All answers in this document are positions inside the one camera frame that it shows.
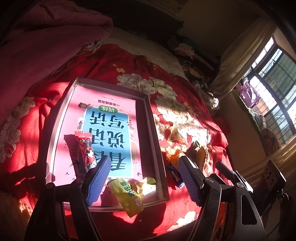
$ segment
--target blue candy wrapper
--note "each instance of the blue candy wrapper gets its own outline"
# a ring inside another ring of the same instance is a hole
[[[173,177],[173,179],[175,180],[176,182],[176,186],[178,188],[181,188],[183,187],[184,185],[184,182],[183,182],[183,179],[181,177],[181,174],[177,171],[176,168],[173,167],[173,165],[171,163],[169,163],[169,165],[167,166],[168,170],[170,171],[171,173],[171,176]]]

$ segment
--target book cover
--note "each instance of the book cover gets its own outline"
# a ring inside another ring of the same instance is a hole
[[[136,122],[136,101],[113,96],[77,85],[63,118],[54,156],[53,183],[71,183],[85,170],[80,159],[75,131],[92,134],[92,148],[97,161],[103,155],[111,158],[108,180],[127,178],[141,180],[142,169]],[[104,186],[93,206],[117,205]]]

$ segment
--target blue rubber gripper pad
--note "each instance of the blue rubber gripper pad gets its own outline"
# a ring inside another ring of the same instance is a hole
[[[91,206],[94,202],[96,202],[101,194],[102,188],[106,179],[111,170],[111,159],[110,157],[106,156],[107,158],[101,161],[103,163],[100,166],[100,169],[95,174],[94,178],[89,184],[88,196],[86,198],[86,202],[89,206]]]
[[[199,185],[197,185],[196,181],[192,178],[189,170],[187,169],[182,159],[179,159],[178,166],[179,166],[179,172],[182,176],[182,179],[185,183],[185,186],[188,190],[191,200],[195,202],[197,205],[200,205],[201,197],[200,197]]]

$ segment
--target yellow snack bag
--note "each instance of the yellow snack bag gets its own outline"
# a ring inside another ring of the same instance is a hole
[[[108,182],[108,186],[130,218],[143,211],[142,198],[129,182],[120,178]]]

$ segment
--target metal tray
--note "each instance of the metal tray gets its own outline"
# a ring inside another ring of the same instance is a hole
[[[136,101],[136,121],[140,145],[141,165],[151,165],[153,178],[156,180],[157,200],[144,202],[144,207],[153,206],[169,200],[168,186],[166,182],[165,167],[160,151],[157,132],[154,124],[153,114],[150,107],[149,97],[141,92],[134,91],[118,85],[108,84],[97,80],[77,78],[70,86],[62,104],[52,130],[51,140],[47,153],[46,183],[53,181],[54,158],[57,142],[67,107],[76,86],[104,92]],[[65,208],[70,208],[69,203],[64,203]],[[123,210],[119,206],[91,206],[92,212],[111,212]]]

